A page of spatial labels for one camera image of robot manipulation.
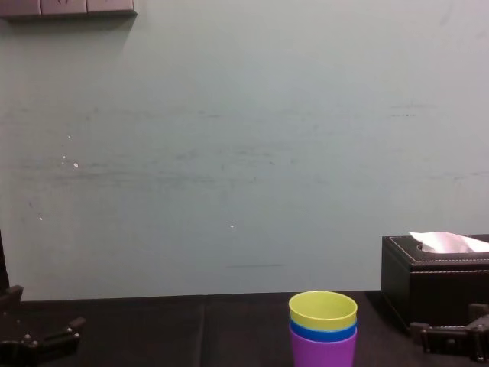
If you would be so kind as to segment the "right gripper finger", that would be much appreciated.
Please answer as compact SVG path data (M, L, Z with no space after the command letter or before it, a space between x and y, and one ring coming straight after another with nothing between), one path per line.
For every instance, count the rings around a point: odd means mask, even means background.
M488 305L470 304L468 306L468 331L470 333L488 332Z
M480 330L468 327L437 327L411 323L410 336L426 354L467 356L480 362Z

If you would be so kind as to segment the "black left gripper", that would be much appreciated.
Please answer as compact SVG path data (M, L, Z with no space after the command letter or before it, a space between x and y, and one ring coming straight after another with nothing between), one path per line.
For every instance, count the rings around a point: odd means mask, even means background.
M28 329L21 334L18 308L24 288L15 285L1 292L1 366L36 366L37 362L50 362L76 354L83 328L84 317L71 320L54 331L38 332Z

